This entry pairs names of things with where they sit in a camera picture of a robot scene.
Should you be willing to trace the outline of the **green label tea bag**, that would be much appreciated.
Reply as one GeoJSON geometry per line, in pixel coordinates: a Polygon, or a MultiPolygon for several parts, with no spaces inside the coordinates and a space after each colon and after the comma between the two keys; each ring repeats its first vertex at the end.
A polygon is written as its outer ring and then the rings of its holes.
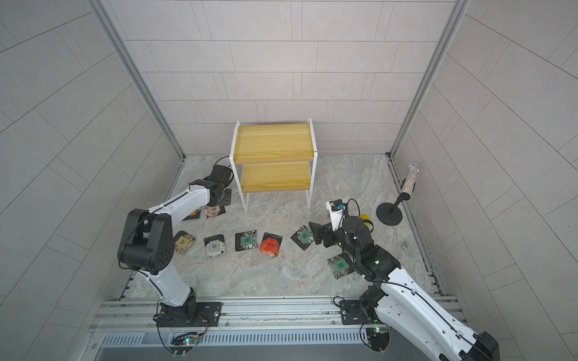
{"type": "Polygon", "coordinates": [[[292,236],[292,241],[303,251],[306,251],[311,244],[315,242],[312,231],[305,225],[302,225],[292,236]]]}

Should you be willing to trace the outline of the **dark green tea bag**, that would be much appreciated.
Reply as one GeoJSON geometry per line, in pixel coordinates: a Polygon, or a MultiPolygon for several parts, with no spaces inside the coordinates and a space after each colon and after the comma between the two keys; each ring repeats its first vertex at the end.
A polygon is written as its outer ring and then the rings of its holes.
{"type": "Polygon", "coordinates": [[[328,266],[335,279],[343,278],[355,271],[351,258],[345,253],[328,259],[328,266]]]}

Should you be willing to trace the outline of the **floral tea bag shelf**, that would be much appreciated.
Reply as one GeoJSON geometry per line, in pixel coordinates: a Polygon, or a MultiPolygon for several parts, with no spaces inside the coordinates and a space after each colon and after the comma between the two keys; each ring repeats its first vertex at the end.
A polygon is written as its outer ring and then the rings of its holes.
{"type": "Polygon", "coordinates": [[[222,205],[217,206],[203,206],[203,216],[206,219],[216,218],[221,214],[225,214],[226,209],[222,205]]]}

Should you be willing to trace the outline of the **orange tea bag shelf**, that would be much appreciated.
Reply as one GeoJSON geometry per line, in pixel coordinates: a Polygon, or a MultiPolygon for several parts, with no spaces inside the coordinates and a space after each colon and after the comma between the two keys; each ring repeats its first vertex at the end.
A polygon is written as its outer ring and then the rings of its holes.
{"type": "Polygon", "coordinates": [[[191,214],[186,216],[185,221],[196,220],[199,219],[202,213],[202,209],[198,208],[197,210],[193,211],[191,214]]]}

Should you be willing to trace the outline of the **red tea bag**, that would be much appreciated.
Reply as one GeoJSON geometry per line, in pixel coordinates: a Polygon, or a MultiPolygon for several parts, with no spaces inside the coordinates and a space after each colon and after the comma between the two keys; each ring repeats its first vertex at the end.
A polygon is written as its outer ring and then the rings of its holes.
{"type": "Polygon", "coordinates": [[[281,243],[282,243],[281,236],[272,233],[263,233],[263,239],[262,242],[260,243],[259,250],[262,254],[271,257],[278,257],[281,243]]]}

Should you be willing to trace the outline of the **black green tea bag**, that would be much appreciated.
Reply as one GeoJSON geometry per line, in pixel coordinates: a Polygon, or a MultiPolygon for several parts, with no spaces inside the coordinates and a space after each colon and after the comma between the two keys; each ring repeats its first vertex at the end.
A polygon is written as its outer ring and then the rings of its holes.
{"type": "Polygon", "coordinates": [[[247,251],[258,247],[257,231],[250,230],[235,234],[235,251],[247,251]]]}

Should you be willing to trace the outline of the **white label tea bag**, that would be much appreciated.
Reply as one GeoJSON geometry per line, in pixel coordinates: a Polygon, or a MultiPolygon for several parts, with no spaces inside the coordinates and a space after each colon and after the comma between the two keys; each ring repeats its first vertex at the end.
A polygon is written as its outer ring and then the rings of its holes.
{"type": "Polygon", "coordinates": [[[206,249],[206,259],[220,256],[226,252],[225,240],[222,234],[204,238],[203,242],[206,249]]]}

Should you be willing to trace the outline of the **yellow label tea bag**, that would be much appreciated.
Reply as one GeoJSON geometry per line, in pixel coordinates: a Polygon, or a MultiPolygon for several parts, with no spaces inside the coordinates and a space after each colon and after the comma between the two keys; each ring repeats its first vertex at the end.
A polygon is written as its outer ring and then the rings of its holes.
{"type": "Polygon", "coordinates": [[[190,233],[185,231],[180,231],[174,237],[175,251],[181,255],[185,255],[195,241],[195,236],[192,236],[190,233]]]}

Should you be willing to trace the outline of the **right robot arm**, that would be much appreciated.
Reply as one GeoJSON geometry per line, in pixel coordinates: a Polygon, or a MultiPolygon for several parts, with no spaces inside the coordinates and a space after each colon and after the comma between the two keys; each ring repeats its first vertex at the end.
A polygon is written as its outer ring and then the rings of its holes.
{"type": "Polygon", "coordinates": [[[352,308],[363,326],[390,326],[431,360],[501,358],[498,341],[488,332],[473,331],[424,292],[400,262],[374,242],[361,218],[347,216],[337,224],[309,227],[316,243],[338,246],[349,269],[369,282],[352,308]]]}

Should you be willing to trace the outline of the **wooden two-tier shelf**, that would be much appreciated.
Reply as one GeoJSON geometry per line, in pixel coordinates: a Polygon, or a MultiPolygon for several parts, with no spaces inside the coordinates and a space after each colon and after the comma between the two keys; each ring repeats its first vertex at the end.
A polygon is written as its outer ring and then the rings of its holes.
{"type": "Polygon", "coordinates": [[[313,121],[243,125],[235,123],[230,164],[245,211],[250,195],[303,191],[306,206],[312,191],[319,152],[313,121]]]}

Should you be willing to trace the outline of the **yellow paper piece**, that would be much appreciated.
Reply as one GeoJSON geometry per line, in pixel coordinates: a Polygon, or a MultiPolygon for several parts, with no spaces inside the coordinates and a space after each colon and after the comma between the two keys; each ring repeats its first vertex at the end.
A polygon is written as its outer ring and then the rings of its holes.
{"type": "Polygon", "coordinates": [[[362,221],[363,221],[365,224],[372,224],[372,223],[373,223],[373,222],[371,221],[371,219],[369,218],[369,216],[366,215],[366,214],[362,214],[362,215],[360,216],[360,218],[362,219],[362,221]]]}

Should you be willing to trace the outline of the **circuit board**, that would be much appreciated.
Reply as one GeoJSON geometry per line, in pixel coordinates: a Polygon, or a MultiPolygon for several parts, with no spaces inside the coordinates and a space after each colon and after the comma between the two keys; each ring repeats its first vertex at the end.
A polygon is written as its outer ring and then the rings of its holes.
{"type": "Polygon", "coordinates": [[[364,329],[365,341],[364,344],[372,350],[372,352],[384,353],[391,341],[391,336],[385,327],[369,327],[364,329]]]}
{"type": "Polygon", "coordinates": [[[187,354],[200,343],[204,335],[204,332],[186,332],[172,338],[170,341],[172,357],[175,358],[178,355],[181,355],[185,358],[187,354]]]}

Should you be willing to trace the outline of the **left circuit board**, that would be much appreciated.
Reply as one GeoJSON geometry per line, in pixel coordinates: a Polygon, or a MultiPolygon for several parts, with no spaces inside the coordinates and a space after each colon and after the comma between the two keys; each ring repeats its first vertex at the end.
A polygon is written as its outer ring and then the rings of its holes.
{"type": "Polygon", "coordinates": [[[170,341],[172,357],[175,358],[178,355],[181,355],[185,358],[187,354],[200,343],[204,335],[204,332],[186,332],[172,338],[170,341]]]}

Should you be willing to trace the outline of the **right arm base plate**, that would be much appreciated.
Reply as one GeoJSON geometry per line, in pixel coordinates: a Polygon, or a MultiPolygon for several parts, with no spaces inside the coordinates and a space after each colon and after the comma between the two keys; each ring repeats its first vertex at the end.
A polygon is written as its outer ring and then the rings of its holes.
{"type": "Polygon", "coordinates": [[[373,306],[361,300],[345,300],[337,302],[343,325],[361,325],[379,323],[373,306]]]}

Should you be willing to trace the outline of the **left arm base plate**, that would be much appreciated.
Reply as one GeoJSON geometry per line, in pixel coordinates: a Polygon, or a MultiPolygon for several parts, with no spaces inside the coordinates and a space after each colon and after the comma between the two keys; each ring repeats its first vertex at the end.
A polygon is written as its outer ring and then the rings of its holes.
{"type": "Polygon", "coordinates": [[[222,307],[222,302],[197,302],[181,307],[161,303],[153,320],[158,327],[213,327],[218,326],[222,307]]]}

